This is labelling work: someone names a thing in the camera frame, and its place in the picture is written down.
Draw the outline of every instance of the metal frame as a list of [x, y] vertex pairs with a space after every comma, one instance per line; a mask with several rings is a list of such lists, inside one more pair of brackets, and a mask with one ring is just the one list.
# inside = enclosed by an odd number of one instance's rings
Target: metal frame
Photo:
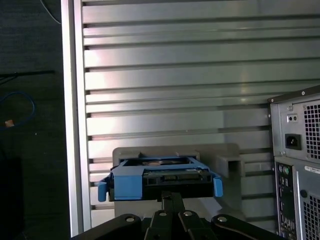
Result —
[[271, 104], [276, 104], [280, 102], [290, 101], [293, 99], [296, 100], [298, 98], [307, 98], [319, 93], [320, 93], [320, 85], [309, 87], [299, 91], [290, 92], [288, 94], [284, 94], [281, 96], [272, 97], [268, 99], [268, 102]]
[[81, 0], [61, 0], [71, 236], [91, 228], [81, 8]]

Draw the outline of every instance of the computer tower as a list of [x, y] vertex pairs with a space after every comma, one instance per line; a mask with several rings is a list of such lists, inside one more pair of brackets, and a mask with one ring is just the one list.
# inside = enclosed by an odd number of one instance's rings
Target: computer tower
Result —
[[269, 102], [278, 234], [320, 240], [320, 86]]

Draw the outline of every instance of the dark background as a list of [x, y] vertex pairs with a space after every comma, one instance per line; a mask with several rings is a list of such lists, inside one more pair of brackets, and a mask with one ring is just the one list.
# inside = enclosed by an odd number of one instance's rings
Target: dark background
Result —
[[[60, 0], [44, 2], [61, 21]], [[40, 0], [0, 0], [0, 74], [43, 70], [55, 73], [0, 85], [0, 98], [22, 91], [37, 106], [28, 123], [0, 131], [0, 146], [7, 157], [22, 160], [26, 238], [64, 240], [70, 231], [61, 25]], [[17, 123], [30, 111], [21, 96], [6, 100], [0, 104], [0, 127], [10, 119]]]

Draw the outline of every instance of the slotted metal wall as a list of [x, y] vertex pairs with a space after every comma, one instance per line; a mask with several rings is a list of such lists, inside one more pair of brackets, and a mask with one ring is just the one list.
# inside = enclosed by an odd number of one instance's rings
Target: slotted metal wall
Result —
[[274, 230], [266, 100], [320, 83], [319, 1], [62, 2], [72, 234], [114, 216], [95, 183], [115, 148], [215, 143], [239, 145], [243, 212]]

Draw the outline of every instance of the ventilation grille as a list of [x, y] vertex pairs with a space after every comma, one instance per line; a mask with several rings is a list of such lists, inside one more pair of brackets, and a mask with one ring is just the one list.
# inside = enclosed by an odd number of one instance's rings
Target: ventilation grille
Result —
[[320, 199], [309, 196], [309, 203], [303, 202], [305, 240], [320, 240]]
[[306, 152], [320, 160], [320, 104], [306, 106], [304, 110]]

